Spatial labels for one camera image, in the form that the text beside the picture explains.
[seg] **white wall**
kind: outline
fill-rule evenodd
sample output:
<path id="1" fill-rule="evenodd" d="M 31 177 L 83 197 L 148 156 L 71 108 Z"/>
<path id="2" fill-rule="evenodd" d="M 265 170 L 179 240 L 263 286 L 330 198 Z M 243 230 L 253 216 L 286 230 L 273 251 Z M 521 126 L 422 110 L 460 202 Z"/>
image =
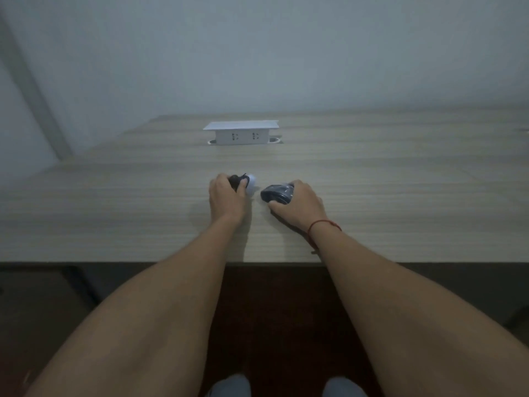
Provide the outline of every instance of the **white wall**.
<path id="1" fill-rule="evenodd" d="M 160 114 L 529 104 L 529 0 L 0 7 L 77 152 Z"/>
<path id="2" fill-rule="evenodd" d="M 0 188 L 56 162 L 53 150 L 0 61 Z"/>

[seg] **red string bracelet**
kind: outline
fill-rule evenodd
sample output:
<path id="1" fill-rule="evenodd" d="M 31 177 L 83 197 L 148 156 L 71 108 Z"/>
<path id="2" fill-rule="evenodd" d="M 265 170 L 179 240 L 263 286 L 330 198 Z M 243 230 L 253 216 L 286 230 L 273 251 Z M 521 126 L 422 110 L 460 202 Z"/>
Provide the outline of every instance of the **red string bracelet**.
<path id="1" fill-rule="evenodd" d="M 340 231 L 342 231 L 342 228 L 341 228 L 338 224 L 336 224 L 333 220 L 325 220 L 325 219 L 323 219 L 323 220 L 316 220 L 316 221 L 314 221 L 314 223 L 312 223 L 312 224 L 309 226 L 308 230 L 307 230 L 307 240 L 308 240 L 308 243 L 310 244 L 310 246 L 312 246 L 312 247 L 314 248 L 314 250 L 316 250 L 316 251 L 318 250 L 318 245 L 316 245 L 316 243 L 314 242 L 314 240 L 313 240 L 312 237 L 311 237 L 311 229 L 312 229 L 312 226 L 314 226 L 314 224 L 316 224 L 316 223 L 320 223 L 320 222 L 322 222 L 322 221 L 326 221 L 326 222 L 329 223 L 330 225 L 335 226 L 335 227 L 337 227 Z"/>

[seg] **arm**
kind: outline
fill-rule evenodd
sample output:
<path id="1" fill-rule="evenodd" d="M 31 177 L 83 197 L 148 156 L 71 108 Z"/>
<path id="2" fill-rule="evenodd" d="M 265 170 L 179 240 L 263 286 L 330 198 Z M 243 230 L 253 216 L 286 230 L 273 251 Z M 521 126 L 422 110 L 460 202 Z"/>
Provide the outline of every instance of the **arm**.
<path id="1" fill-rule="evenodd" d="M 307 184 L 270 208 L 307 231 L 327 215 Z M 529 395 L 529 350 L 467 302 L 328 223 L 311 236 L 388 397 Z"/>
<path id="2" fill-rule="evenodd" d="M 244 217 L 245 182 L 209 187 L 212 223 L 127 281 L 55 354 L 28 396 L 189 396 L 201 386 L 225 252 Z"/>

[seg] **light wood tabletop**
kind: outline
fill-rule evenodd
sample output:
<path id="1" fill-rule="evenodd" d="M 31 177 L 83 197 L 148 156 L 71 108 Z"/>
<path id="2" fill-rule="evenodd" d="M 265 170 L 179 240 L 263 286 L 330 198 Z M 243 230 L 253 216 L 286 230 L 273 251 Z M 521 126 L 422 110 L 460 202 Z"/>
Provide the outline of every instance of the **light wood tabletop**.
<path id="1" fill-rule="evenodd" d="M 279 119 L 280 144 L 210 146 L 213 120 Z M 302 179 L 401 262 L 529 262 L 529 111 L 162 116 L 0 191 L 0 261 L 151 262 L 208 225 L 208 183 Z M 231 262 L 313 264 L 257 193 Z"/>

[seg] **gray vertical strip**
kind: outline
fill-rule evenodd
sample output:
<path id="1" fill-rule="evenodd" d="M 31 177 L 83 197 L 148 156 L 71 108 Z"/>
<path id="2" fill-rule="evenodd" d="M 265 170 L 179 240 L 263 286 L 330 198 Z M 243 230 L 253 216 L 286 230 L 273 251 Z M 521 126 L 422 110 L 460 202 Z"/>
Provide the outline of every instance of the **gray vertical strip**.
<path id="1" fill-rule="evenodd" d="M 53 113 L 26 64 L 17 41 L 0 15 L 0 58 L 59 160 L 73 155 Z"/>

